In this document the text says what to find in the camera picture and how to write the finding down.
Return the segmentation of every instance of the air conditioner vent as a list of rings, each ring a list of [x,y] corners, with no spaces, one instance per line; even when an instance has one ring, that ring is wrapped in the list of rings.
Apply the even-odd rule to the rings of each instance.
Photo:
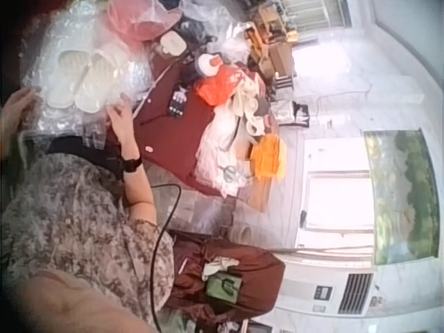
[[[338,314],[362,314],[373,274],[349,274]]]

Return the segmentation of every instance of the wrist strap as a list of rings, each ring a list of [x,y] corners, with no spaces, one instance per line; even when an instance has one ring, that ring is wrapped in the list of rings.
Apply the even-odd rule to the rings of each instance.
[[[137,170],[142,164],[142,155],[137,160],[124,160],[122,159],[123,171],[126,173],[132,173]]]

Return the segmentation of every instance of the person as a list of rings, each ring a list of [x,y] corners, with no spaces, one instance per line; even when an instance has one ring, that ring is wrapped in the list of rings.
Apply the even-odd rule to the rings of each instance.
[[[34,100],[27,89],[4,105],[2,147],[3,130],[17,129]],[[3,287],[36,332],[154,332],[149,272],[160,229],[153,193],[128,98],[108,106],[107,114],[123,174],[94,163],[99,151],[65,145],[67,153],[56,143],[27,172],[1,218]],[[172,244],[165,234],[155,257],[156,311],[173,285]]]

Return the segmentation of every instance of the green tag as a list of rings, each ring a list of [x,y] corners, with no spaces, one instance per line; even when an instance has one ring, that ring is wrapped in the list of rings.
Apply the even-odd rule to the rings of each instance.
[[[242,279],[227,273],[216,273],[208,277],[207,295],[236,304]]]

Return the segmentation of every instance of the pink plastic bag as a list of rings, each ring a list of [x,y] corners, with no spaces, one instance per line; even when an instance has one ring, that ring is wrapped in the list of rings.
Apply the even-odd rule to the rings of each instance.
[[[178,8],[167,11],[158,0],[111,0],[108,5],[110,29],[130,48],[163,35],[181,16]]]

